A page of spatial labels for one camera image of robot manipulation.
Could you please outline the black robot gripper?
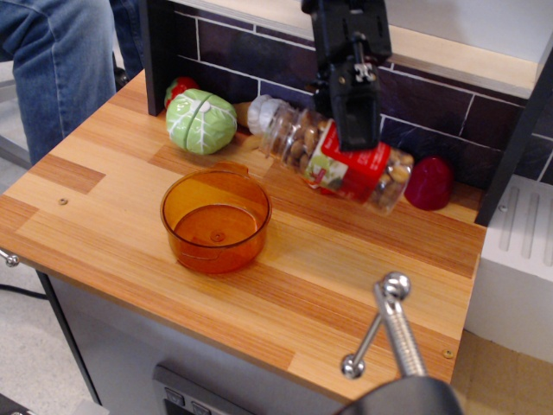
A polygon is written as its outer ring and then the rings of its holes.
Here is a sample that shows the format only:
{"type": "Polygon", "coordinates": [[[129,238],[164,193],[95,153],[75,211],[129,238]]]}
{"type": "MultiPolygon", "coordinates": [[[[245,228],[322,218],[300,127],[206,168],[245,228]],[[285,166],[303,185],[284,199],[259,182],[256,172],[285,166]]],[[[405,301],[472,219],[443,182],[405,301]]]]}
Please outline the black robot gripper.
{"type": "Polygon", "coordinates": [[[384,1],[302,1],[317,60],[315,108],[333,113],[341,151],[375,148],[379,141],[378,67],[392,55],[384,1]]]}

